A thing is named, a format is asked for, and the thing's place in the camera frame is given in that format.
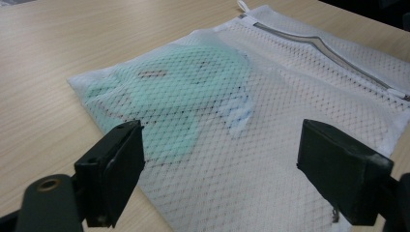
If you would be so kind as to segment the mint green garment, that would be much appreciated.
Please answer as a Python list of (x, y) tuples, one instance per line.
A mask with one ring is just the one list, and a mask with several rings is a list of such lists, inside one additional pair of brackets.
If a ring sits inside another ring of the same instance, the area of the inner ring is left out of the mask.
[(145, 126), (149, 160), (177, 160), (194, 147), (205, 114), (239, 135), (251, 116), (250, 63), (236, 49), (177, 45), (121, 64), (86, 85), (82, 101), (103, 131), (132, 120)]

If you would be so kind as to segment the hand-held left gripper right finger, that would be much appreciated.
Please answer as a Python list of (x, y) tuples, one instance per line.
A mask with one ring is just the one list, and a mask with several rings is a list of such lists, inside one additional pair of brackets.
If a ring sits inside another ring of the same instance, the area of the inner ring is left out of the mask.
[(353, 225), (377, 218), (376, 192), (394, 163), (347, 133), (305, 119), (297, 167), (318, 192)]

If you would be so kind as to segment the white mesh laundry bag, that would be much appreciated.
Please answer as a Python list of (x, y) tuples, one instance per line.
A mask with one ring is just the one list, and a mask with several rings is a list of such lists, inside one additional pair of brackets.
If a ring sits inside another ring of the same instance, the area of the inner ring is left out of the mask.
[[(296, 166), (302, 123), (333, 125), (391, 154), (410, 123), (410, 63), (262, 6), (121, 64), (202, 44), (248, 56), (251, 116), (233, 136), (205, 114), (188, 154), (145, 156), (140, 188), (174, 232), (350, 232)], [(70, 79), (85, 108), (86, 85), (118, 65)]]

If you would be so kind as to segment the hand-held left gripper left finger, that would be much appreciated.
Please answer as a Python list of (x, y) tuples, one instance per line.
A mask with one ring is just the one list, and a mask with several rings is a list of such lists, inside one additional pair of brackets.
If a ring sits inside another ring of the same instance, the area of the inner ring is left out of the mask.
[(74, 163), (74, 192), (88, 226), (112, 227), (122, 215), (145, 165), (142, 130), (139, 121), (118, 125)]

